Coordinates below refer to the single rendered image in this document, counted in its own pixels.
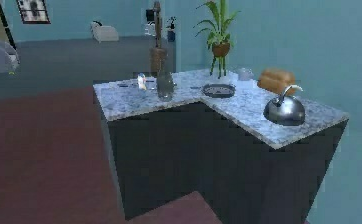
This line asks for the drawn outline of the black framed wall picture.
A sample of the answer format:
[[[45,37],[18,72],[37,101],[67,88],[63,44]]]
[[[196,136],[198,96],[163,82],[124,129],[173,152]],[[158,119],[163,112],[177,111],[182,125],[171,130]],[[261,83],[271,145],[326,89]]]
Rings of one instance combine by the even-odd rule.
[[[24,24],[49,24],[45,0],[16,0]]]

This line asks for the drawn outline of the green potted house plant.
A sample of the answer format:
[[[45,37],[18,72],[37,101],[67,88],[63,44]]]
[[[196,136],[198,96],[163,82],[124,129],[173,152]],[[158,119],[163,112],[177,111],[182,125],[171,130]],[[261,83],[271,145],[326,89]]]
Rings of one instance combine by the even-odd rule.
[[[196,27],[205,24],[205,27],[201,28],[196,36],[202,32],[207,32],[207,49],[213,54],[209,74],[212,75],[215,66],[218,66],[218,78],[221,78],[227,75],[226,57],[233,45],[228,28],[236,19],[240,10],[228,15],[227,0],[207,0],[198,6],[198,8],[201,7],[207,7],[212,14],[212,18],[201,20],[196,24]]]

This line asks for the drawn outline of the small white spray bottle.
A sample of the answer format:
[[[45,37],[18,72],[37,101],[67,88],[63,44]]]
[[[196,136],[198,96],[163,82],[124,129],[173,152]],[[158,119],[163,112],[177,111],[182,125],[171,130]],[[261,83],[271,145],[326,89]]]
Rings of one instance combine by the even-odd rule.
[[[143,73],[139,73],[137,76],[137,83],[140,89],[146,90],[146,76]]]

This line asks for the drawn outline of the clear glass bottle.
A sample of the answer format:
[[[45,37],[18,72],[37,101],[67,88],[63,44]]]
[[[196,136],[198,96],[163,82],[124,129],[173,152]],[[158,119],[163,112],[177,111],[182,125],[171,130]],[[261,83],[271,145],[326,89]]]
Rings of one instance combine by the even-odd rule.
[[[164,60],[161,61],[157,72],[156,85],[157,95],[162,101],[170,101],[173,98],[174,82]]]

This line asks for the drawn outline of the silver metal kettle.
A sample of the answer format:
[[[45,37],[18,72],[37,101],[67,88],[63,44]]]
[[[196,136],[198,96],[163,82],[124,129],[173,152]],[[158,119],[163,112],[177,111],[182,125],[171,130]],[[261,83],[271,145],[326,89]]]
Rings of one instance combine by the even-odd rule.
[[[300,86],[292,84],[272,98],[263,111],[267,120],[283,126],[299,126],[305,122],[305,108],[295,96],[287,95],[290,89],[302,91]]]

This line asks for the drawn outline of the black marble-top kitchen counter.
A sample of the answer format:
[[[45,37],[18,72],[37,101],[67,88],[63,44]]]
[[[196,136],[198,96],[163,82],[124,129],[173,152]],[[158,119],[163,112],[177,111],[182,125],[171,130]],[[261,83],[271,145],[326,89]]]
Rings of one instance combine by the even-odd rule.
[[[273,93],[233,72],[172,74],[173,98],[162,101],[156,78],[147,89],[97,84],[108,127],[123,212],[137,224],[303,224],[349,116],[304,100],[299,126],[268,121]],[[233,85],[230,98],[202,93]],[[201,89],[190,89],[192,86]]]

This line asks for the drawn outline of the brown bread loaf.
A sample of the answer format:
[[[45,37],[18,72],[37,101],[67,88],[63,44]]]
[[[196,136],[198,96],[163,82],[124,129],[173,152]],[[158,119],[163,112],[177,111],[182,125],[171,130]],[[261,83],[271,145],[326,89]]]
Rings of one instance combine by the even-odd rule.
[[[287,86],[295,83],[292,72],[277,68],[267,68],[261,72],[257,86],[267,91],[280,94]]]

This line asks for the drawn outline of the clear glass cup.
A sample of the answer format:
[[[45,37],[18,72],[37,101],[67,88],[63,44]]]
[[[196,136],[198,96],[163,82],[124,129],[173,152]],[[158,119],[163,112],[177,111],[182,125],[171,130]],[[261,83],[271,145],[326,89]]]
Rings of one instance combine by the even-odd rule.
[[[254,77],[252,70],[248,68],[239,68],[237,74],[240,81],[248,81]]]

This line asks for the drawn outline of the small dark potted plant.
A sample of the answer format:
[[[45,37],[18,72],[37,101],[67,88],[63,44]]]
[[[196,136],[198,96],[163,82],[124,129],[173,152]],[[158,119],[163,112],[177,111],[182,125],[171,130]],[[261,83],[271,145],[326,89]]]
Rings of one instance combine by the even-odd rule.
[[[169,42],[175,41],[175,21],[176,21],[175,16],[171,16],[168,19],[168,25],[166,26],[166,28],[167,28],[167,39]]]

